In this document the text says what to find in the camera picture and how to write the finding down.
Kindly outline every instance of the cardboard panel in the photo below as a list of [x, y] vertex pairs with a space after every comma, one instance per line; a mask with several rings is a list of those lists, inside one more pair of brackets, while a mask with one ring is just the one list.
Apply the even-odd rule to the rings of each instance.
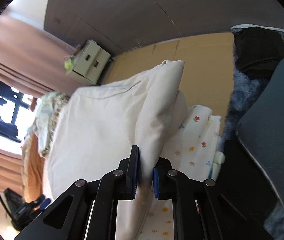
[[126, 52], [116, 57], [106, 83], [123, 80], [151, 69], [164, 60], [173, 60], [179, 40]]
[[284, 9], [277, 0], [156, 0], [182, 36], [227, 32], [237, 24], [284, 29]]
[[188, 106], [203, 105], [222, 117], [233, 91], [233, 35], [216, 33], [154, 44], [116, 57], [106, 83], [151, 69], [163, 60], [185, 62], [180, 90]]
[[233, 35], [216, 33], [182, 38], [174, 60], [185, 62], [180, 90], [188, 106], [211, 108], [222, 117], [224, 127], [227, 105], [233, 91]]

